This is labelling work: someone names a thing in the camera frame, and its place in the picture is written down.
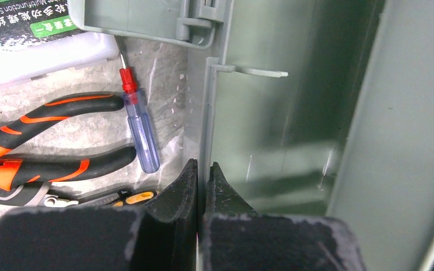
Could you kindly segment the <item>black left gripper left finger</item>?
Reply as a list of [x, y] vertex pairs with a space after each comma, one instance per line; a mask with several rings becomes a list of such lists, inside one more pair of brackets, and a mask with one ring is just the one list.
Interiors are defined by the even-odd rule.
[[0, 218], [0, 270], [195, 270], [198, 162], [145, 204], [17, 208]]

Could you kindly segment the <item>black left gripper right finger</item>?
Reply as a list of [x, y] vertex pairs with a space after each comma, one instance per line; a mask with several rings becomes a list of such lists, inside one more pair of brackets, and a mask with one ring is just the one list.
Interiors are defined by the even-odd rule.
[[261, 214], [210, 168], [201, 270], [366, 270], [357, 237], [332, 217]]

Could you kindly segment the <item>green toolbox base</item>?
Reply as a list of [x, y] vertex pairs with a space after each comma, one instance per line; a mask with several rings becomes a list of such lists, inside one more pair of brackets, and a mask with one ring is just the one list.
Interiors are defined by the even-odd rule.
[[434, 270], [434, 1], [228, 1], [191, 50], [185, 157], [260, 213], [331, 216], [368, 270]]

